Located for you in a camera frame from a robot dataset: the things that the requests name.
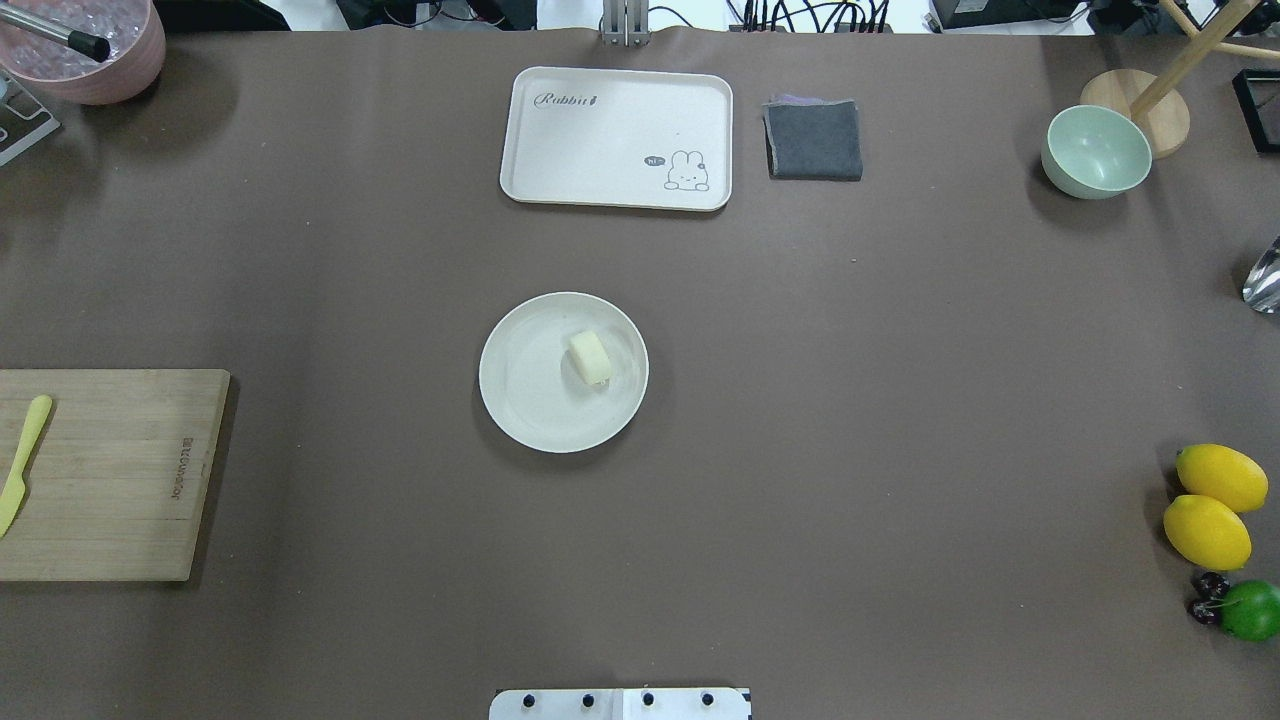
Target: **mint green bowl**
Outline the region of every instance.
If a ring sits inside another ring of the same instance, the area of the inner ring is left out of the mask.
[[[1044,174],[1083,200],[1114,197],[1151,172],[1151,143],[1133,120],[1100,105],[1075,105],[1048,124],[1041,146]]]

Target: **cutting board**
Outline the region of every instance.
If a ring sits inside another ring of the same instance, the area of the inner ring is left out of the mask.
[[[0,538],[0,580],[186,580],[229,382],[225,370],[0,370],[0,482],[31,398],[54,398]]]

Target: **yellow lemon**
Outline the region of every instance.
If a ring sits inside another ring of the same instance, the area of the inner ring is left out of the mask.
[[[1165,534],[1183,557],[1208,570],[1239,570],[1253,552],[1240,516],[1204,495],[1180,495],[1165,510]]]
[[[1178,451],[1178,479],[1187,492],[1220,500],[1236,512],[1262,507],[1267,474],[1248,455],[1221,445],[1188,445]]]

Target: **gray cloth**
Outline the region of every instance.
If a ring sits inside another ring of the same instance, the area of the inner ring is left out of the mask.
[[[782,96],[764,104],[769,174],[776,178],[863,179],[858,105],[852,100]]]

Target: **black frame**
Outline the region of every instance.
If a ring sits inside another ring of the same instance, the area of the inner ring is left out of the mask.
[[[1235,99],[1240,101],[1240,111],[1244,113],[1244,123],[1249,126],[1249,137],[1253,138],[1253,147],[1258,152],[1280,152],[1280,137],[1271,138],[1267,136],[1267,128],[1262,124],[1262,117],[1258,114],[1258,102],[1253,96],[1253,88],[1249,86],[1249,81],[1254,79],[1274,82],[1276,83],[1276,90],[1280,90],[1280,70],[1244,69],[1231,79],[1231,87],[1235,88]]]

